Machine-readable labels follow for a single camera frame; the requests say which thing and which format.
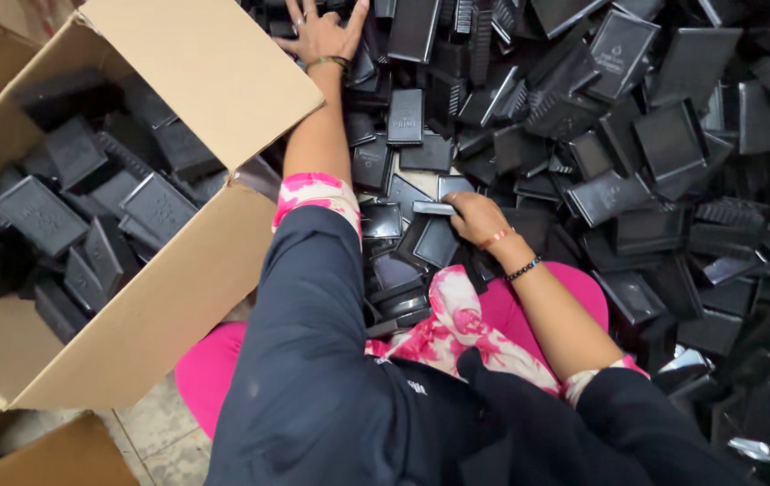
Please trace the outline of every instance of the bracelet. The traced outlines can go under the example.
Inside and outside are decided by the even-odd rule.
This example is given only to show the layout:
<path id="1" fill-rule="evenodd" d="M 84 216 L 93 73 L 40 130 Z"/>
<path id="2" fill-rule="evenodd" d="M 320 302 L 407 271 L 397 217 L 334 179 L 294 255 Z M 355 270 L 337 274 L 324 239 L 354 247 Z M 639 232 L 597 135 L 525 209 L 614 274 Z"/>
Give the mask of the bracelet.
<path id="1" fill-rule="evenodd" d="M 505 277 L 505 281 L 506 282 L 514 281 L 514 279 L 516 279 L 517 277 L 520 277 L 520 275 L 522 275 L 523 273 L 526 273 L 527 271 L 532 270 L 541 262 L 542 262 L 542 256 L 538 255 L 537 257 L 535 257 L 535 260 L 530 261 L 529 265 L 526 265 L 520 270 L 517 270 L 514 273 L 510 274 L 508 277 Z"/>
<path id="2" fill-rule="evenodd" d="M 342 70 L 346 70 L 347 67 L 349 66 L 349 60 L 346 59 L 345 57 L 340 57 L 338 55 L 326 55 L 316 59 L 313 63 L 308 64 L 304 72 L 310 72 L 310 68 L 312 68 L 313 66 L 318 66 L 319 64 L 325 64 L 326 62 L 335 62 L 336 64 L 340 65 L 340 68 Z"/>
<path id="3" fill-rule="evenodd" d="M 490 245 L 496 243 L 497 241 L 499 241 L 502 238 L 505 238 L 506 236 L 511 234 L 511 232 L 513 232 L 513 231 L 515 231 L 513 227 L 509 228 L 509 229 L 503 229 L 499 233 L 494 234 L 487 241 L 483 241 L 480 245 L 478 245 L 478 249 L 481 250 L 481 251 L 486 250 L 487 248 L 490 247 Z"/>

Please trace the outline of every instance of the wristband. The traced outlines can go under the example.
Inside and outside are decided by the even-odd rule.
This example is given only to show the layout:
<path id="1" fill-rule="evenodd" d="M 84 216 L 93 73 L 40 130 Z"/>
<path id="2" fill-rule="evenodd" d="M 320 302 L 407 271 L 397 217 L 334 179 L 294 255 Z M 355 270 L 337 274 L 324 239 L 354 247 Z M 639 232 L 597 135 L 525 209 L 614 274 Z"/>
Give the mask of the wristband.
<path id="1" fill-rule="evenodd" d="M 304 72 L 310 72 L 310 68 L 312 68 L 313 66 L 318 66 L 319 64 L 325 64 L 326 62 L 334 62 L 336 64 L 339 64 L 340 68 L 344 71 L 349 66 L 349 60 L 344 57 L 340 57 L 337 55 L 325 55 L 316 59 L 314 62 L 308 64 L 307 69 Z"/>

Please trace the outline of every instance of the pink knee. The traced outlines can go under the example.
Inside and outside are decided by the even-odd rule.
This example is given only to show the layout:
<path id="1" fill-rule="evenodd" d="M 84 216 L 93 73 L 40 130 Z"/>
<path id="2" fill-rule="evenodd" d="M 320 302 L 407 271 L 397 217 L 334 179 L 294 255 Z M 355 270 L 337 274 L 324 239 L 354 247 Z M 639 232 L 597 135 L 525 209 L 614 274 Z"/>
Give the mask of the pink knee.
<path id="1" fill-rule="evenodd" d="M 212 439 L 246 332 L 246 322 L 220 324 L 175 366 L 177 391 Z"/>

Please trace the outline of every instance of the pink pants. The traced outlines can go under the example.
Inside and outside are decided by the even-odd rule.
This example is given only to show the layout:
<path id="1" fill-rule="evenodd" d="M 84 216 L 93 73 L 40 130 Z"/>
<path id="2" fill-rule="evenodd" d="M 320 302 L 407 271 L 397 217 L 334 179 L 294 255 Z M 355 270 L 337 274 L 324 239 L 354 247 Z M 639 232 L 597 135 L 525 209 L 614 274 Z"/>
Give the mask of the pink pants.
<path id="1" fill-rule="evenodd" d="M 553 262 L 546 265 L 595 322 L 607 331 L 607 300 L 595 280 L 567 265 Z M 501 279 L 494 280 L 489 283 L 489 290 L 479 298 L 485 322 L 502 331 L 512 342 L 529 351 L 549 369 L 511 286 Z M 246 332 L 246 322 L 220 324 L 193 346 L 175 367 L 178 392 L 193 417 L 212 439 Z"/>

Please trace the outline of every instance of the pink and white fabric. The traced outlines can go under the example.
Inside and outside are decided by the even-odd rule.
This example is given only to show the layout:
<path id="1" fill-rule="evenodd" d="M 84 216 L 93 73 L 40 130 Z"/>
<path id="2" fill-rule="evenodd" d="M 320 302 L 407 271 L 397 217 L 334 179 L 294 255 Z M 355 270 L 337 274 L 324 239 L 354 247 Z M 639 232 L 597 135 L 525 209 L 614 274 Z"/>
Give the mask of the pink and white fabric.
<path id="1" fill-rule="evenodd" d="M 361 209 L 352 187 L 330 174 L 308 172 L 290 175 L 283 179 L 280 199 L 277 201 L 277 214 L 271 224 L 272 231 L 289 211 L 301 206 L 321 206 L 343 216 L 358 232 L 361 238 Z"/>
<path id="2" fill-rule="evenodd" d="M 460 378 L 457 359 L 467 348 L 475 347 L 481 351 L 487 369 L 516 374 L 546 392 L 560 395 L 559 382 L 541 361 L 484 322 L 481 302 L 462 265 L 434 275 L 429 299 L 433 315 L 389 342 L 367 341 L 365 352 L 422 362 Z"/>
<path id="3" fill-rule="evenodd" d="M 301 206 L 321 206 L 335 211 L 356 228 L 360 241 L 361 212 L 348 183 L 333 175 L 320 173 L 287 177 L 281 188 L 273 230 L 277 230 L 286 214 Z M 409 332 L 392 337 L 387 342 L 367 341 L 365 353 L 418 361 L 460 378 L 457 359 L 467 348 L 475 347 L 481 351 L 482 359 L 491 371 L 516 374 L 542 390 L 566 399 L 572 406 L 576 406 L 580 394 L 598 374 L 599 370 L 584 371 L 564 383 L 558 381 L 546 362 L 485 321 L 478 295 L 462 265 L 436 273 L 429 292 L 433 315 Z M 629 356 L 611 366 L 634 369 L 646 375 Z"/>

